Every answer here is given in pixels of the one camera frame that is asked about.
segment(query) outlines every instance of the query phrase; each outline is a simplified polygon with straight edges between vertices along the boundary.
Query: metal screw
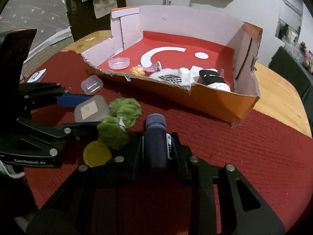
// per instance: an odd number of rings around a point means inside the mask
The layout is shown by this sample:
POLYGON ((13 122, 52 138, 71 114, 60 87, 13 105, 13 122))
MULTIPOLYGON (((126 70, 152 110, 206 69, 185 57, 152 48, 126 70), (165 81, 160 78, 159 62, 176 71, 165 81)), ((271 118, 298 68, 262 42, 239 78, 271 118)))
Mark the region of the metal screw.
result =
POLYGON ((71 131, 72 130, 70 128, 68 128, 68 127, 64 128, 64 132, 67 133, 67 134, 71 133, 71 131))
POLYGON ((88 169, 88 166, 85 165, 85 164, 83 164, 83 165, 81 165, 81 166, 78 167, 78 170, 79 170, 79 171, 86 171, 87 169, 88 169))
POLYGON ((50 149, 49 151, 51 156, 56 156, 58 154, 58 151, 55 148, 50 149))
POLYGON ((122 157, 122 156, 117 156, 117 157, 114 158, 114 161, 116 161, 117 163, 121 163, 121 162, 124 161, 124 157, 122 157))
POLYGON ((189 158, 189 160, 192 162, 192 163, 197 163, 199 161, 199 157, 198 156, 191 156, 189 158))
POLYGON ((233 166, 232 164, 227 164, 227 165, 226 165, 226 170, 228 170, 228 171, 234 171, 234 170, 235 170, 235 166, 233 166))

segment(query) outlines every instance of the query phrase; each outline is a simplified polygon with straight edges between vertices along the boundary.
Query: bottle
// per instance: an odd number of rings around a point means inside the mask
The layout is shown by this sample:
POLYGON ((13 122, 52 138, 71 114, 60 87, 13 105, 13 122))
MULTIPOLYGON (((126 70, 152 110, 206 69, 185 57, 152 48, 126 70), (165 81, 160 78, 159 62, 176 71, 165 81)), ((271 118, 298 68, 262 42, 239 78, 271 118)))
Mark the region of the bottle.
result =
POLYGON ((142 141, 144 166, 154 170, 165 169, 172 160, 172 139, 166 132, 166 121, 163 115, 153 113, 147 117, 142 141))

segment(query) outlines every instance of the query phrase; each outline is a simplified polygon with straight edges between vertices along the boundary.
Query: wooden tabletop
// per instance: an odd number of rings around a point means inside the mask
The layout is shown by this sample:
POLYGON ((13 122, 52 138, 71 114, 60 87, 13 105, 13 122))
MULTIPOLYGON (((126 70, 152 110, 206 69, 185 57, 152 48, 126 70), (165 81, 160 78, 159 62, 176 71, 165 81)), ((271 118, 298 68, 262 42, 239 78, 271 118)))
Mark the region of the wooden tabletop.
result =
MULTIPOLYGON (((98 31, 74 42, 63 51, 82 53, 88 48, 111 37, 111 31, 98 31)), ((261 98, 254 109, 312 137, 309 121, 295 88, 284 78, 256 62, 256 78, 261 98)))

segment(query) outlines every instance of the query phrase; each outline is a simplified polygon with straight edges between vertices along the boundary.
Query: green fabric flower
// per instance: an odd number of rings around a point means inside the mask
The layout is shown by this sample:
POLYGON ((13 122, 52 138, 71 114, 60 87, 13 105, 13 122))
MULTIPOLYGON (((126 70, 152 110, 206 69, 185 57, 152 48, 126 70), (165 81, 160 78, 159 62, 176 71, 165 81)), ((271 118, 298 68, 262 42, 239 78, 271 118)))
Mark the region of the green fabric flower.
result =
POLYGON ((130 128, 141 115, 141 106, 133 98, 118 98, 109 104, 111 114, 117 117, 118 121, 122 119, 126 128, 130 128))
POLYGON ((97 125, 97 129, 98 141, 112 149, 118 150, 129 142, 128 133, 119 125, 119 119, 116 117, 105 116, 97 125))

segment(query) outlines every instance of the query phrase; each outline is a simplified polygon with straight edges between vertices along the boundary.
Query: door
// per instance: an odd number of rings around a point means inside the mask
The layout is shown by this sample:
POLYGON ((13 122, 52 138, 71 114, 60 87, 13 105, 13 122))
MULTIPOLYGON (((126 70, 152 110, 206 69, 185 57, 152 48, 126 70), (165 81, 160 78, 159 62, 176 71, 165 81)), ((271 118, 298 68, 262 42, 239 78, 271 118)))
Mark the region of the door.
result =
MULTIPOLYGON (((119 8, 126 6, 126 0, 116 1, 119 8)), ((110 14, 96 19, 92 0, 66 0, 66 7, 74 41, 96 31, 110 30, 110 14)))

